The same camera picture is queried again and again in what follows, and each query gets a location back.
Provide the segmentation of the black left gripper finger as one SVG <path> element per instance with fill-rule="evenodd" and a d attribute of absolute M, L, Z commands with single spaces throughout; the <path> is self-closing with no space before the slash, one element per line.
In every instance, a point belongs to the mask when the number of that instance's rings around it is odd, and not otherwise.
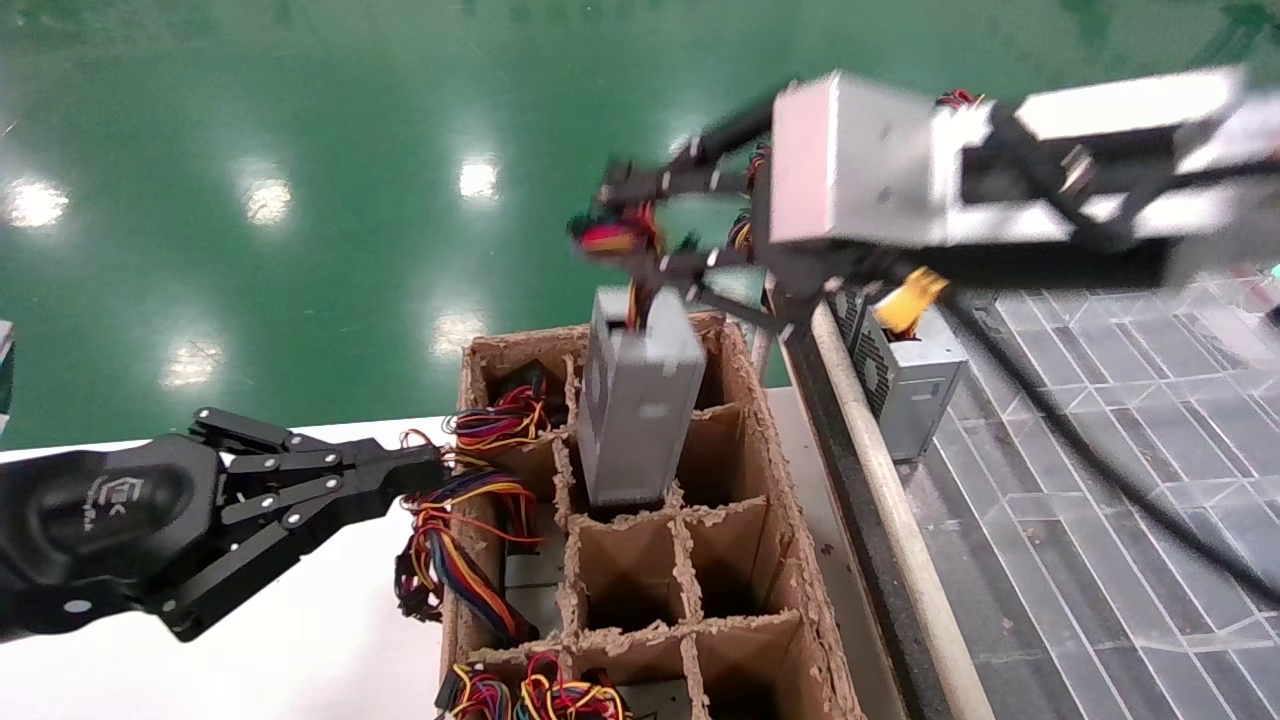
<path fill-rule="evenodd" d="M 340 529 L 384 518 L 404 495 L 443 486 L 443 470 L 346 470 L 225 506 L 195 570 L 150 609 L 180 642 L 201 637 Z"/>
<path fill-rule="evenodd" d="M 447 475 L 431 443 L 330 443 L 215 407 L 195 414 L 189 437 L 220 454 L 224 511 L 387 511 L 402 496 L 439 488 Z"/>

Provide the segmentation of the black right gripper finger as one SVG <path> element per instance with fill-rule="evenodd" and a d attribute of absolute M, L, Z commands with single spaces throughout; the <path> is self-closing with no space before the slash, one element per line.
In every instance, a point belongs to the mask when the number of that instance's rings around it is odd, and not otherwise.
<path fill-rule="evenodd" d="M 746 174 L 721 169 L 721 160 L 771 131 L 773 105 L 772 100 L 758 100 L 721 118 L 696 132 L 662 167 L 620 159 L 609 161 L 598 190 L 598 202 L 602 206 L 640 206 L 680 195 L 746 192 Z"/>
<path fill-rule="evenodd" d="M 805 336 L 809 333 L 812 323 L 809 310 L 778 315 L 718 293 L 708 284 L 709 277 L 739 268 L 762 272 L 765 269 L 764 265 L 751 261 L 745 254 L 736 250 L 640 254 L 640 281 L 644 284 L 671 287 L 687 302 L 705 305 L 774 336 Z"/>

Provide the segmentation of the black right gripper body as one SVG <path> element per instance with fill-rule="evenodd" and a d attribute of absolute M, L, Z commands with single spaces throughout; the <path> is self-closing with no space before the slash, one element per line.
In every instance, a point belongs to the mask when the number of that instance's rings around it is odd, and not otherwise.
<path fill-rule="evenodd" d="M 865 191 L 754 190 L 750 260 L 790 297 L 783 314 L 806 320 L 849 287 L 881 282 L 881 201 Z"/>

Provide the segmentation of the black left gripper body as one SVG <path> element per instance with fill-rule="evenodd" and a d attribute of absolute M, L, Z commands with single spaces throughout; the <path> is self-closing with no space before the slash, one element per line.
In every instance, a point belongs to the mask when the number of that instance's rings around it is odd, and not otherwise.
<path fill-rule="evenodd" d="M 3 639 L 147 612 L 192 641 L 238 609 L 228 469 L 180 436 L 4 462 Z"/>

